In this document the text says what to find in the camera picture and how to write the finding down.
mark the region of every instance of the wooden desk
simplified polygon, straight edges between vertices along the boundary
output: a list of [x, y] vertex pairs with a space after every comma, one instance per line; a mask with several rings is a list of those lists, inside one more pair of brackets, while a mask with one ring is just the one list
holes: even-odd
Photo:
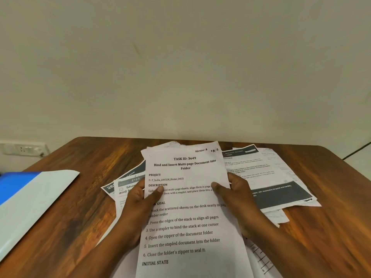
[[[138, 165], [141, 149], [168, 141], [78, 137], [28, 168], [80, 175], [0, 263], [0, 277], [66, 277], [115, 218], [114, 201], [100, 187]], [[223, 150], [248, 144], [220, 142]], [[370, 277], [371, 182], [320, 146], [256, 145], [275, 150], [323, 206], [285, 209], [290, 222], [281, 228], [341, 277]]]

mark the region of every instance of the stack of papers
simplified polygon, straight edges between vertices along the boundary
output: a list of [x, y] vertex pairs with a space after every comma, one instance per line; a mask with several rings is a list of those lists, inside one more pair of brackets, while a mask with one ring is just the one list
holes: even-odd
[[121, 260], [113, 277], [281, 277], [260, 249], [242, 238], [236, 220], [213, 193], [213, 181], [229, 187], [227, 172], [248, 180], [258, 207], [275, 224], [289, 221], [282, 208], [320, 206], [272, 149], [250, 145], [222, 152], [218, 142], [169, 142], [142, 155], [145, 161], [102, 187], [115, 200], [117, 214], [103, 238], [139, 180], [146, 177], [145, 197], [160, 185], [165, 188], [140, 245]]

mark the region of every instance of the white wall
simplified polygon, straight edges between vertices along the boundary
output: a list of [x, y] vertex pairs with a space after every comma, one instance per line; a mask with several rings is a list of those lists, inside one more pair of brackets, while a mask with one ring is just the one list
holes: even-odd
[[[371, 140], [371, 0], [0, 0], [0, 139]], [[0, 155], [0, 171], [34, 158]]]

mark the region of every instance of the power outlet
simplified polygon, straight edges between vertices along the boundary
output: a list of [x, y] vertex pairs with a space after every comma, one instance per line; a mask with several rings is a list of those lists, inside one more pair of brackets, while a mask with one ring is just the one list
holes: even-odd
[[43, 142], [0, 141], [0, 144], [6, 155], [44, 157], [49, 154], [49, 149]]

